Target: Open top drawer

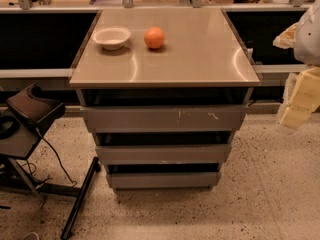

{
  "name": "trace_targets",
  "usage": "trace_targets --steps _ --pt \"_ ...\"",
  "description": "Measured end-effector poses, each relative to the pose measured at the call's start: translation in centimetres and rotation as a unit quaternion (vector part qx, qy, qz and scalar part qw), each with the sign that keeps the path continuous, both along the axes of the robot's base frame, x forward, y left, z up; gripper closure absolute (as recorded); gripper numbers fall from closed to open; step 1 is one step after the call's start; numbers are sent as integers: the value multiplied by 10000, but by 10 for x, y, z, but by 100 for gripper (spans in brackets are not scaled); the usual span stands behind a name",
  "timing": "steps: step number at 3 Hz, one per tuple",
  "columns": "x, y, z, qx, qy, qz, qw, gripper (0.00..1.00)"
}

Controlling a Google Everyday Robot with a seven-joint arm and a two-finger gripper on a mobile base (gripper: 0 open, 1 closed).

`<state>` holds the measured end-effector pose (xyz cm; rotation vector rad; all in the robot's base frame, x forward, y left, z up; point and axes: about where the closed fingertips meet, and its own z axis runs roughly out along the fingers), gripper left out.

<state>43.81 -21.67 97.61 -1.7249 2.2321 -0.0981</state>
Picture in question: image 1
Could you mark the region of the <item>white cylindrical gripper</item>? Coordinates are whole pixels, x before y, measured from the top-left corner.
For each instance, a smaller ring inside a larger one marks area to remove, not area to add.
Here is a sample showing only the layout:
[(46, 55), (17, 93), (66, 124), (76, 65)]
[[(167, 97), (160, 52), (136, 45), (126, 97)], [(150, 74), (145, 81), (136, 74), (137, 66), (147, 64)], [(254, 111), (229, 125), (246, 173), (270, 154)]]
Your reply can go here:
[(320, 106), (320, 68), (311, 67), (299, 74), (290, 73), (287, 107), (279, 109), (279, 124), (298, 129)]

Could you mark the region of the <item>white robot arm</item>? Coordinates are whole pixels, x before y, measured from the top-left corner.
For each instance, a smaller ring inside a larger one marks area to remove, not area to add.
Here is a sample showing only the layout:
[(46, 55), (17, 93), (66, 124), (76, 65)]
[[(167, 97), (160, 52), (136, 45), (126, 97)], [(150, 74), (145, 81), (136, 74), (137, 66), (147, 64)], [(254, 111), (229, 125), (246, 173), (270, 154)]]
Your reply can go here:
[(295, 59), (306, 65), (299, 74), (289, 74), (277, 113), (278, 130), (291, 134), (320, 107), (320, 0), (277, 36), (273, 45), (292, 48)]

